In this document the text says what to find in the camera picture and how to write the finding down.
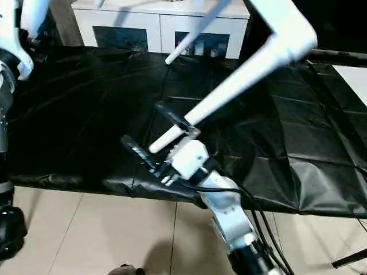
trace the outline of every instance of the tile floor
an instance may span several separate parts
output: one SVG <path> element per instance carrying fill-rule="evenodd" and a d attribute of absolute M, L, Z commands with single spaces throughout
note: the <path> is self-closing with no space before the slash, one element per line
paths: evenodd
<path fill-rule="evenodd" d="M 0 275 L 105 275 L 122 263 L 147 274 L 233 275 L 210 212 L 187 203 L 17 187 L 25 247 Z M 355 219 L 266 213 L 296 274 L 361 274 L 367 261 L 330 263 L 367 248 Z"/>

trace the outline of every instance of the black plastic sheet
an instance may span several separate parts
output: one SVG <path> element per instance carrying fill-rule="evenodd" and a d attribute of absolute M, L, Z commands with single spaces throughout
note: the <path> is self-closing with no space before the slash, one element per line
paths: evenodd
<path fill-rule="evenodd" d="M 200 204 L 157 182 L 119 139 L 148 147 L 170 127 L 156 101 L 184 115 L 236 61 L 179 57 L 167 66 L 163 54 L 94 48 L 47 55 L 9 111 L 14 183 Z M 331 66 L 279 69 L 198 128 L 265 210 L 367 218 L 367 107 Z"/>

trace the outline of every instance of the wire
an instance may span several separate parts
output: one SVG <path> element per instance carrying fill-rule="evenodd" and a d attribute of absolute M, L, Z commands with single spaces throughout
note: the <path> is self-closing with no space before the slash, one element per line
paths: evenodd
<path fill-rule="evenodd" d="M 195 191 L 198 191 L 198 192 L 209 192 L 209 193 L 212 193 L 212 192 L 236 192 L 236 193 L 239 193 L 241 195 L 245 195 L 246 197 L 248 197 L 249 200 L 250 200 L 250 203 L 253 204 L 257 208 L 257 210 L 259 211 L 260 216 L 263 219 L 265 227 L 266 227 L 266 229 L 268 231 L 268 234 L 270 236 L 270 239 L 271 239 L 277 253 L 279 254 L 280 258 L 284 262 L 285 266 L 279 261 L 279 259 L 276 257 L 276 255 L 274 255 L 274 252 L 270 249 L 270 246 L 267 243 L 267 240 L 265 239 L 263 230 L 260 226 L 260 223 L 259 223 L 259 220 L 257 218 L 256 212 L 254 211 L 254 209 L 251 209 L 251 214 L 253 215 L 253 220 L 255 221 L 255 225 L 256 225 L 257 231 L 259 233 L 259 237 L 262 240 L 262 242 L 265 244 L 269 255 L 276 262 L 276 264 L 281 268 L 281 270 L 285 272 L 285 274 L 294 275 L 294 272 L 293 272 L 292 268 L 290 267 L 289 263 L 287 262 L 286 258 L 283 255 L 281 249 L 279 248 L 278 244 L 275 241 L 274 235 L 273 235 L 273 233 L 270 229 L 270 225 L 267 221 L 267 218 L 264 214 L 264 211 L 263 211 L 262 207 L 256 201 L 255 197 L 246 188 L 240 187 L 240 186 L 239 186 L 239 189 L 236 189 L 236 188 L 206 188 L 206 187 L 198 187 L 198 186 L 188 185 L 188 184 L 185 184 L 182 181 L 179 181 L 178 183 L 181 186 L 184 186 L 188 189 L 195 190 Z"/>
<path fill-rule="evenodd" d="M 287 270 L 288 270 L 288 272 L 289 272 L 289 274 L 290 275 L 294 275 L 294 272 L 293 272 L 293 270 L 292 270 L 292 268 L 291 268 L 291 266 L 290 266 L 290 264 L 288 263 L 288 261 L 286 260 L 286 258 L 285 258 L 285 256 L 283 255 L 283 253 L 282 253 L 282 251 L 281 251 L 281 249 L 279 248 L 279 246 L 278 246 L 278 244 L 277 244 L 277 242 L 276 242 L 276 240 L 275 240 L 275 238 L 274 238 L 274 235 L 273 235 L 273 233 L 272 233 L 272 231 L 271 231 L 271 228 L 270 228 L 270 225 L 269 225 L 269 223 L 268 223 L 268 220 L 267 220 L 267 218 L 266 218 L 266 216 L 265 216 L 265 214 L 264 214 L 264 211 L 263 211 L 263 209 L 262 209 L 262 207 L 260 206 L 260 204 L 257 202 L 257 200 L 255 199 L 255 197 L 245 188 L 245 187 L 243 187 L 243 186 L 239 186 L 239 189 L 240 190 L 243 190 L 243 192 L 247 195 L 247 197 L 250 199 L 250 201 L 251 201 L 251 203 L 253 203 L 254 205 L 255 205 L 255 207 L 257 208 L 257 210 L 259 211 L 259 213 L 260 213 L 260 215 L 261 215 L 261 217 L 262 217 L 262 219 L 263 219 L 263 221 L 264 221 L 264 224 L 265 224 L 265 227 L 266 227 L 266 229 L 267 229 L 267 231 L 268 231 L 268 233 L 269 233 L 269 237 L 270 237 L 270 239 L 271 239 L 271 241 L 272 241 L 272 243 L 273 243 L 273 245 L 274 245 L 274 247 L 275 247 L 275 249 L 276 249 L 276 251 L 277 251 L 277 253 L 279 254 L 279 256 L 280 256 L 280 258 L 282 259 L 282 261 L 284 262 L 284 264 L 286 265 L 286 268 L 287 268 Z"/>
<path fill-rule="evenodd" d="M 367 228 L 364 226 L 363 222 L 361 222 L 360 219 L 357 219 L 357 221 L 360 223 L 360 225 L 363 227 L 363 229 L 365 230 L 365 232 L 367 233 Z"/>

